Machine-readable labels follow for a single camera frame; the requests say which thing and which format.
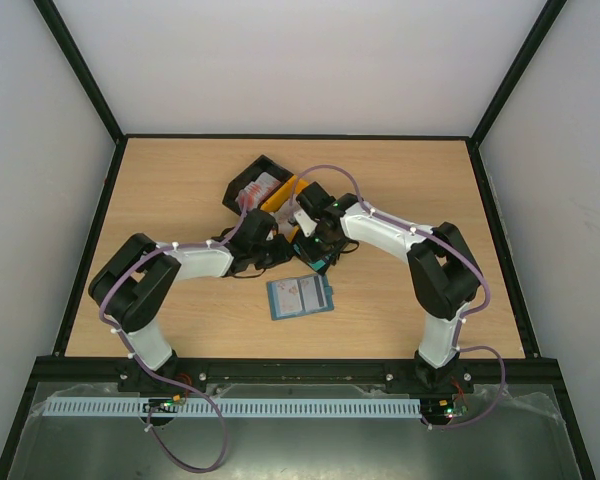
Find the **black bin with teal cards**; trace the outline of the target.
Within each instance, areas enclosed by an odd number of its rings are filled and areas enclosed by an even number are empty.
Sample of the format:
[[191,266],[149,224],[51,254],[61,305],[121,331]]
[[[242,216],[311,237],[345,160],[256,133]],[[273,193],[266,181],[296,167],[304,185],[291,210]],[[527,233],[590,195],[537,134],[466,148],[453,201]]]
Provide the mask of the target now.
[[324,275],[334,265],[344,248],[343,240],[327,243],[317,237],[306,237],[298,233],[292,243],[296,256],[315,273]]

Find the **yellow bin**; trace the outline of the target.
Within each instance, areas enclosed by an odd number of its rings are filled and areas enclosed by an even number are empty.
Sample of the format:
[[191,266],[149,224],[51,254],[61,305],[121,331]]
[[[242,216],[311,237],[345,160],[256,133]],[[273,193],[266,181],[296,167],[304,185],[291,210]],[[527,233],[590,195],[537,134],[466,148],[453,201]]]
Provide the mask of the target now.
[[[293,175],[288,181],[286,181],[284,184],[279,186],[269,198],[267,198],[264,202],[262,202],[259,205],[259,209],[269,213],[270,215],[273,216],[273,218],[274,218],[274,214],[280,208],[284,207],[285,205],[289,205],[289,206],[294,205],[298,210],[299,209],[298,204],[296,202],[294,202],[293,204],[290,204],[289,199],[291,197],[295,197],[304,188],[306,188],[308,186],[308,182],[303,179],[299,180],[295,187],[295,191],[292,191],[292,187],[293,187],[295,181],[296,181],[296,176]],[[284,235],[286,240],[291,242],[293,240],[294,236],[297,234],[298,230],[299,230],[299,227],[297,226],[297,230],[294,232],[294,234],[292,236]]]

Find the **white floral card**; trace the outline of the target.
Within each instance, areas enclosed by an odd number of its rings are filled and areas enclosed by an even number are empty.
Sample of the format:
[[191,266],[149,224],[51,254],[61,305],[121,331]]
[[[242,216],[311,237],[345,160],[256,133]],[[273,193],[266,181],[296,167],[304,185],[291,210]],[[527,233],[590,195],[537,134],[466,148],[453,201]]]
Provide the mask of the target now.
[[285,279],[273,283],[276,311],[279,316],[295,315],[302,311],[302,300],[295,279]]

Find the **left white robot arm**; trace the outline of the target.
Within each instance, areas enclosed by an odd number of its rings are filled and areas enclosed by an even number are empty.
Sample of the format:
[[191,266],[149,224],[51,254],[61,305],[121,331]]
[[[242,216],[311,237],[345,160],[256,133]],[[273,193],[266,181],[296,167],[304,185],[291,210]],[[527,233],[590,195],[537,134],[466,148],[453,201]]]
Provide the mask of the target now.
[[238,223],[198,243],[155,242],[132,235],[96,274],[88,288],[100,320],[119,337],[127,356],[155,382],[194,390],[171,372],[175,351],[162,333],[158,313],[173,284],[195,278],[235,278],[249,267],[267,271],[294,251],[274,218],[244,212]]

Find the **black bin with red cards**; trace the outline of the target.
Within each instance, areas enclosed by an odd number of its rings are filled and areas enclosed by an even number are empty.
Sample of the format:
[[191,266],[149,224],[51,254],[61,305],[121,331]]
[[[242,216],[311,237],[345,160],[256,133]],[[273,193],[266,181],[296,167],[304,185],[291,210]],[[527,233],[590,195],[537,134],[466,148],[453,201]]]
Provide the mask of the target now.
[[260,155],[226,188],[222,204],[236,214],[260,208],[293,174],[266,155]]

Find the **teal card stack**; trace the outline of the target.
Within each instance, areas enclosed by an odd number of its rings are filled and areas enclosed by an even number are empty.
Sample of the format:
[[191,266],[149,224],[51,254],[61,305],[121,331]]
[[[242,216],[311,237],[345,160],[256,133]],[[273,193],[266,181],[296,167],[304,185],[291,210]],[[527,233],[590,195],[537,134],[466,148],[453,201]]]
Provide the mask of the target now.
[[323,274],[329,267],[329,262],[326,260],[326,253],[314,244],[294,244],[293,249],[296,256],[314,272]]

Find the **blue card holder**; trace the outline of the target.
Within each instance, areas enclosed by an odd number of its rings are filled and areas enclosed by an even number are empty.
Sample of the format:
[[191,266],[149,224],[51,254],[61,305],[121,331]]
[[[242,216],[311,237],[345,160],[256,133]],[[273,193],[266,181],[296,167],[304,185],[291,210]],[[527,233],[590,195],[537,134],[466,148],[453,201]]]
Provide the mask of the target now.
[[324,275],[269,281],[266,290],[273,321],[334,310],[333,289]]

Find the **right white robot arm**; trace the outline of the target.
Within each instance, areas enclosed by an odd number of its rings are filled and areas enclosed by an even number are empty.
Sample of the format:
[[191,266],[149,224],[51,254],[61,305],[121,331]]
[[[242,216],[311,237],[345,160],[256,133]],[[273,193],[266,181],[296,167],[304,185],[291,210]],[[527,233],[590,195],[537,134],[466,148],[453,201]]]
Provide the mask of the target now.
[[336,199],[313,182],[292,197],[300,234],[294,246],[307,264],[331,262],[347,243],[366,243],[406,263],[414,295],[425,311],[414,376],[425,390],[440,390],[457,368],[461,324],[485,279],[459,229],[409,223],[352,193]]

